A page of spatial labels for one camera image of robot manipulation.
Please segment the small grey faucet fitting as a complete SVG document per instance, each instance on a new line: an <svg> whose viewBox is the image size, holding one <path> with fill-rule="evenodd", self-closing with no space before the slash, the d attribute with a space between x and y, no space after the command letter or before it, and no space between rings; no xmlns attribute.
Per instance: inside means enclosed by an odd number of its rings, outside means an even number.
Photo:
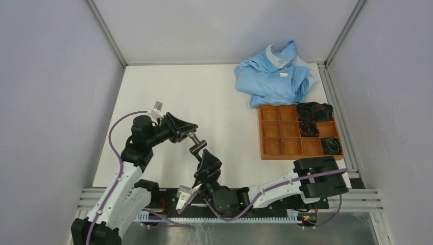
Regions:
<svg viewBox="0 0 433 245"><path fill-rule="evenodd" d="M189 132L188 133L189 138L195 143L195 144L199 144L200 140L198 139L198 137L195 135L195 132Z"/></svg>

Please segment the dark metal faucet tee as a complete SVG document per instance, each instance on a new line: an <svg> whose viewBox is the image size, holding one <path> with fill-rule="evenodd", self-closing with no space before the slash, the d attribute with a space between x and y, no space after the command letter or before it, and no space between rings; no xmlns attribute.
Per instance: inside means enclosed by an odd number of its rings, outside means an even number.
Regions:
<svg viewBox="0 0 433 245"><path fill-rule="evenodd" d="M199 151L203 150L207 146L207 142L205 140L198 140L192 138L195 143L192 147L189 148L189 152L197 159L199 163L202 161L202 157L199 155Z"/></svg>

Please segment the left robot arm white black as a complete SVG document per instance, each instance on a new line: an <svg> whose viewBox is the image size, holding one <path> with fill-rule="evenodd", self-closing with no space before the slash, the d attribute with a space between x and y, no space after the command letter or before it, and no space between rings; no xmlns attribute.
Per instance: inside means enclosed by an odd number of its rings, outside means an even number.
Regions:
<svg viewBox="0 0 433 245"><path fill-rule="evenodd" d="M166 113L153 120L145 111L133 112L131 135L121 153L115 151L119 166L109 186L85 218L71 225L74 244L122 244L123 236L147 206L156 207L158 191L147 188L140 177L153 157L153 147L183 141L198 125Z"/></svg>

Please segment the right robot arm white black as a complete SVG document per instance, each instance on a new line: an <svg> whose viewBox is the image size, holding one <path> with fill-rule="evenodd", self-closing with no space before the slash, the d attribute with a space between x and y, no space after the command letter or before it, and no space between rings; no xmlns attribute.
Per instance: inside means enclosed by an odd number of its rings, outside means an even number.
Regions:
<svg viewBox="0 0 433 245"><path fill-rule="evenodd" d="M232 222L251 209L263 209L279 199L295 196L296 204L308 208L321 199L348 192L343 174L332 156L303 158L283 176L243 188L229 188L218 182L222 162L207 149L194 174L192 196L200 195L216 217Z"/></svg>

